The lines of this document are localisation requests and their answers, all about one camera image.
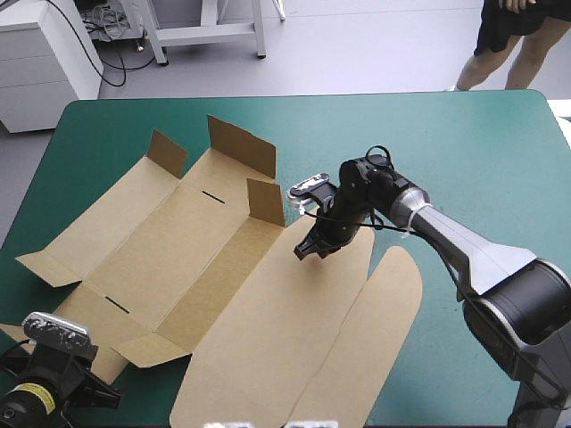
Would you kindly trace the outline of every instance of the cardboard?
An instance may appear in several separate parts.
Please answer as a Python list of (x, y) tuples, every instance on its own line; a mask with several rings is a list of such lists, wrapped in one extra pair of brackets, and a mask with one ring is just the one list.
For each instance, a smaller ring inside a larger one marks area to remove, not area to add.
[(276, 148), (220, 119), (208, 125), (211, 149), (182, 178), (186, 151), (154, 131), (112, 188), (17, 258), (53, 287), (81, 281), (55, 313), (90, 328), (106, 382), (128, 361), (191, 353), (283, 231)]
[(367, 281), (373, 233), (325, 260), (292, 248), (302, 218), (274, 242), (194, 350), (173, 428), (338, 420), (361, 428), (414, 320), (420, 274), (393, 247)]
[[(405, 250), (367, 280), (374, 234), (320, 259), (285, 228), (276, 148), (208, 118), (211, 148), (154, 131), (147, 155), (43, 250), (17, 260), (52, 287), (81, 282), (55, 311), (87, 326), (93, 371), (112, 382), (193, 353), (174, 428), (334, 419), (364, 425), (421, 299)], [(20, 328), (0, 325), (14, 338)]]

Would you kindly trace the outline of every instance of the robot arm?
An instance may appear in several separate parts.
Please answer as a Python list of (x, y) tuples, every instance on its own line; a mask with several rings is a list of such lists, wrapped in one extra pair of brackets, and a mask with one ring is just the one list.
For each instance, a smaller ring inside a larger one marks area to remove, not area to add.
[[(295, 185), (290, 202), (316, 202), (316, 223), (295, 247), (299, 259), (348, 245), (363, 221), (380, 212), (397, 228), (424, 238), (458, 286), (468, 328), (513, 380), (520, 381), (510, 426), (564, 428), (571, 422), (571, 281), (526, 249), (492, 243), (431, 204), (396, 172), (389, 152), (348, 160), (340, 185), (319, 174)], [(376, 226), (382, 229), (382, 223)]]

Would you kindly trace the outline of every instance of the white table leg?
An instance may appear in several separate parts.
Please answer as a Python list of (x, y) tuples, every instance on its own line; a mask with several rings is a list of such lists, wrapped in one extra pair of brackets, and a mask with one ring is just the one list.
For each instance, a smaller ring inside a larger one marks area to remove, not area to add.
[(264, 21), (261, 16), (261, 0), (252, 0), (253, 28), (256, 33), (258, 58), (266, 57), (266, 38), (264, 36)]
[(167, 64), (167, 57), (162, 51), (162, 45), (157, 37), (158, 22), (154, 14), (153, 4), (151, 0), (135, 0), (137, 2), (139, 12), (143, 17), (146, 33), (149, 36), (151, 47), (153, 48), (154, 58), (159, 64)]

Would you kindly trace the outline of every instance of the black cable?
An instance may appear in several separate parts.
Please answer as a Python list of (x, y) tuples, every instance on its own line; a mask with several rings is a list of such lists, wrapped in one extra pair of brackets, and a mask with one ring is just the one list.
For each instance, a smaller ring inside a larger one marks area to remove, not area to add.
[[(0, 355), (0, 361), (2, 361), (2, 359), (3, 359), (4, 357), (6, 357), (7, 355), (11, 354), (12, 351), (14, 351), (14, 350), (18, 349), (20, 346), (26, 345), (26, 344), (28, 344), (28, 343), (29, 343), (29, 339), (26, 339), (25, 341), (19, 341), (19, 342), (17, 342), (17, 343), (14, 343), (10, 348), (8, 348), (6, 351), (4, 351), (4, 352), (2, 353), (2, 355)], [(9, 370), (7, 367), (2, 367), (2, 369), (3, 369), (7, 374), (9, 374), (10, 376), (16, 377), (16, 376), (18, 375), (17, 373), (14, 373), (12, 370)]]
[[(95, 64), (93, 63), (93, 60), (91, 59), (91, 56), (89, 56), (89, 53), (87, 52), (87, 49), (85, 47), (85, 45), (83, 44), (83, 40), (81, 40), (81, 37), (79, 36), (78, 32), (75, 30), (75, 28), (73, 27), (73, 24), (71, 24), (70, 19), (67, 17), (67, 15), (63, 12), (62, 9), (60, 9), (60, 6), (58, 6), (57, 4), (55, 4), (52, 0), (46, 0), (51, 6), (53, 6), (55, 8), (55, 10), (57, 10), (57, 12), (60, 13), (60, 15), (66, 20), (66, 22), (68, 23), (68, 25), (70, 26), (71, 30), (73, 31), (73, 34), (75, 35), (75, 37), (77, 38), (77, 40), (79, 41), (79, 44), (81, 45), (81, 48), (83, 49), (83, 52), (85, 53), (87, 59), (89, 60), (89, 63), (91, 64), (91, 66), (93, 67), (93, 70), (95, 70), (95, 72), (99, 75), (99, 77), (108, 85), (114, 86), (114, 87), (121, 87), (124, 86), (125, 83), (127, 83), (127, 71), (124, 70), (123, 71), (123, 81), (119, 84), (117, 83), (113, 83), (110, 82), (109, 80), (107, 80), (104, 76), (103, 73), (101, 73), (97, 67), (95, 66)], [(121, 55), (119, 55), (119, 60), (121, 62), (121, 65), (125, 66), (125, 64), (123, 63), (123, 57)]]
[(8, 355), (10, 352), (12, 352), (13, 350), (19, 348), (22, 345), (27, 345), (29, 343), (29, 339), (26, 339), (25, 341), (19, 341), (18, 343), (14, 343), (10, 348), (8, 348), (3, 354), (2, 357), (4, 355)]
[(153, 63), (153, 61), (154, 61), (154, 56), (153, 56), (148, 62), (146, 62), (146, 63), (143, 64), (143, 65), (139, 65), (139, 66), (137, 66), (137, 67), (127, 67), (127, 68), (123, 69), (122, 67), (118, 67), (118, 66), (116, 66), (116, 65), (110, 64), (110, 63), (108, 63), (107, 61), (101, 59), (101, 62), (102, 62), (103, 64), (108, 65), (108, 66), (111, 67), (112, 69), (125, 70), (125, 71), (142, 70), (142, 69), (148, 67), (149, 65), (151, 65), (151, 64)]
[[(92, 22), (92, 21), (83, 20), (83, 23), (84, 23), (84, 24), (87, 24), (87, 25), (93, 26), (92, 28), (89, 29), (89, 32), (90, 32), (90, 33), (93, 32), (93, 31), (104, 31), (104, 30), (105, 30), (105, 28), (103, 28), (103, 27), (100, 26), (100, 25), (95, 24), (95, 23)], [(115, 52), (117, 52), (118, 55), (120, 56), (120, 52), (119, 52), (117, 46), (114, 45), (115, 40), (112, 40), (112, 39), (110, 38), (110, 39), (109, 39), (109, 42), (112, 44), (112, 47), (113, 47), (113, 49), (115, 49)], [(105, 65), (111, 67), (112, 69), (125, 70), (125, 71), (135, 71), (135, 70), (142, 70), (142, 69), (148, 67), (149, 65), (151, 65), (151, 64), (153, 63), (153, 61), (154, 61), (154, 56), (151, 57), (151, 59), (150, 59), (148, 62), (146, 62), (145, 64), (143, 64), (143, 65), (138, 65), (138, 66), (136, 66), (136, 67), (120, 67), (120, 66), (118, 66), (118, 65), (114, 65), (114, 64), (111, 64), (110, 62), (107, 62), (107, 61), (104, 60), (103, 58), (100, 58), (100, 61), (101, 61), (103, 64), (105, 64)]]

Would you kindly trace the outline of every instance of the white metal frame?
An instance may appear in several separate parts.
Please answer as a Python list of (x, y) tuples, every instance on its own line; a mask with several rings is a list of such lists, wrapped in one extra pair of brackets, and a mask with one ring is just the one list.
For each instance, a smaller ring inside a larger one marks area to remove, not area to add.
[[(272, 0), (280, 20), (286, 18), (282, 0)], [(200, 27), (161, 29), (157, 21), (152, 0), (136, 0), (139, 13), (143, 17), (145, 29), (154, 56), (159, 64), (168, 64), (165, 49), (168, 46), (202, 45), (223, 43), (254, 37), (258, 48), (258, 57), (266, 57), (264, 25), (261, 16), (261, 0), (252, 0), (253, 22), (237, 24), (219, 24), (228, 6), (228, 0), (219, 13), (218, 0), (203, 0)]]

